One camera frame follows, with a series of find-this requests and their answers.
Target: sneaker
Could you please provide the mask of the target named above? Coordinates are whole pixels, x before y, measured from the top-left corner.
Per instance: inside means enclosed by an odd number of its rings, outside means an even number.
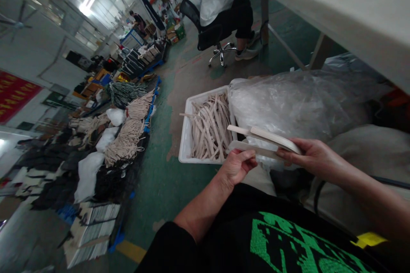
[[[249,42],[246,44],[247,47],[251,47],[256,41],[261,38],[261,31],[253,31],[253,37],[249,39]]]
[[[238,53],[235,54],[235,60],[241,61],[241,60],[250,60],[253,59],[255,56],[259,54],[259,50],[252,50],[252,49],[244,49],[241,54],[239,55]]]

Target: white tabletop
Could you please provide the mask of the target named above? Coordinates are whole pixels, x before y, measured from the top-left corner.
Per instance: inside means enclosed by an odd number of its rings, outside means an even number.
[[[410,94],[410,0],[277,0]]]

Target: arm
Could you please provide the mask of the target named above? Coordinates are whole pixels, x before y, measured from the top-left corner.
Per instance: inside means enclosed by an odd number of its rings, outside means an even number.
[[[382,235],[391,240],[410,241],[410,206],[400,195],[348,163],[323,142],[291,140],[305,155],[279,149],[280,157],[352,195]]]
[[[199,243],[234,186],[256,165],[255,151],[232,150],[212,181],[176,216],[174,223],[185,229],[195,242]]]

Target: white plastic tray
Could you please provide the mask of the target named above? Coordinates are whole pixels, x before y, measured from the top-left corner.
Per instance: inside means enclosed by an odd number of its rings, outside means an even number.
[[[192,96],[187,99],[187,102],[185,104],[185,113],[186,114],[192,114],[192,103],[197,102],[197,103],[203,103],[207,101],[208,97],[211,94],[222,94],[226,93],[228,94],[229,86],[225,85],[223,87],[219,87],[215,90],[210,90],[206,93],[202,93],[196,96]],[[230,121],[231,124],[235,124],[235,116],[234,112],[232,111],[231,104],[228,104],[229,106],[229,115],[230,115]],[[232,139],[233,140],[238,140],[236,132],[231,131],[232,133]],[[215,162],[211,161],[210,159],[195,159],[195,158],[190,158],[191,156],[191,149],[192,149],[192,124],[191,120],[187,118],[186,116],[184,117],[184,124],[182,125],[182,135],[181,135],[181,144],[179,146],[179,156],[178,159],[181,163],[203,163],[203,164],[222,164],[222,162]]]

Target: hand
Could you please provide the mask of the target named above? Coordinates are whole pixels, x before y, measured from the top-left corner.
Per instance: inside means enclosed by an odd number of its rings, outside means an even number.
[[[352,174],[359,172],[341,156],[336,154],[325,143],[314,139],[290,139],[302,150],[304,155],[298,155],[283,148],[278,149],[276,154],[285,159],[285,165],[297,164],[313,175],[330,183],[340,185]]]
[[[251,169],[258,166],[255,154],[254,150],[241,151],[237,148],[232,150],[217,174],[223,185],[233,189]]]

